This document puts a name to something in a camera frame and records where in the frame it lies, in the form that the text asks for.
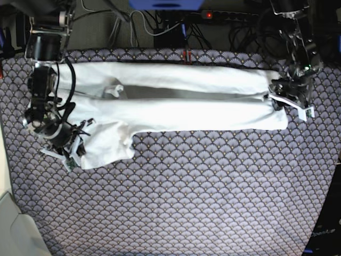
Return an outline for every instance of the patterned tablecloth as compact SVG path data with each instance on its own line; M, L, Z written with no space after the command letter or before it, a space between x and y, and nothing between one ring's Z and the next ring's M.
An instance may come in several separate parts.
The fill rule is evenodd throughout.
M195 65L283 69L260 55L200 50L192 57ZM182 50L71 51L69 58L181 62ZM24 58L2 64L14 197L53 255L302 254L341 150L340 70L316 76L316 118L307 123L289 109L285 131L143 133L134 137L134 159L67 173L39 154L44 142L21 125L31 65Z

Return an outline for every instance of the floor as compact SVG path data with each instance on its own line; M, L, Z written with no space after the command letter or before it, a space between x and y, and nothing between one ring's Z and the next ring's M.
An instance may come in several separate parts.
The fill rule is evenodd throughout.
M132 12L128 0L114 1L117 7L126 12ZM84 0L88 9L103 10L107 9L102 1ZM208 10L252 12L250 6L244 4L241 0L206 0L201 7ZM76 16L86 13L83 10L80 0L77 0ZM111 33L116 17L110 13L101 13L92 15L88 18L79 20L74 24L74 30L71 36L70 49L89 49L108 47L108 38ZM145 33L143 29L142 18L135 16L136 30L141 47L153 47L153 37ZM213 48L216 50L228 50L228 33L222 33L221 27L201 27L203 34L210 38ZM129 24L122 24L115 47L130 47L130 27ZM199 48L197 42L192 42L193 48Z

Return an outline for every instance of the folded cloth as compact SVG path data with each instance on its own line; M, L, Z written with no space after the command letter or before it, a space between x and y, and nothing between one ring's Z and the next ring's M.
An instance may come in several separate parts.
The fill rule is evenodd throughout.
M134 156L133 135L193 130L284 130L285 110L275 111L269 92L275 71L170 64L74 64L76 103L69 122L94 118L82 135L82 169ZM58 96L69 95L71 72L60 65Z

